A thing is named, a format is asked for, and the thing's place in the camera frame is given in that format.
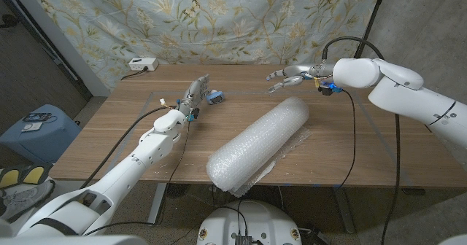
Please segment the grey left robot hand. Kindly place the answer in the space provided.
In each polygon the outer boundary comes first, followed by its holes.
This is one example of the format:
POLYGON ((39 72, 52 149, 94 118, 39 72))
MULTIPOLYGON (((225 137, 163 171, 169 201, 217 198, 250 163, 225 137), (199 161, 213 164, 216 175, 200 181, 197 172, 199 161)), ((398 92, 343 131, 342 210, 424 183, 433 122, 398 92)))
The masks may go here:
POLYGON ((178 110, 188 115, 206 97, 209 89, 209 74, 199 77, 193 81, 180 99, 178 110))

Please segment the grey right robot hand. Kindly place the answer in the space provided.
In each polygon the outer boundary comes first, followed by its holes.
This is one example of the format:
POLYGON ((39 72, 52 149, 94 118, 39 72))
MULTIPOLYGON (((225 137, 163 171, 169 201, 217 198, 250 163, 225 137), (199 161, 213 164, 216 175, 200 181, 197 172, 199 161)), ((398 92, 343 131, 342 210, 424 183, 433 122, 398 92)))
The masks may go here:
POLYGON ((298 64, 286 66, 283 69, 274 71, 266 77, 267 81, 273 78, 283 77, 281 82, 271 86, 269 93, 274 93, 280 88, 300 85, 303 81, 313 81, 315 86, 326 87, 327 83, 333 81, 334 63, 313 63, 313 64, 298 64))

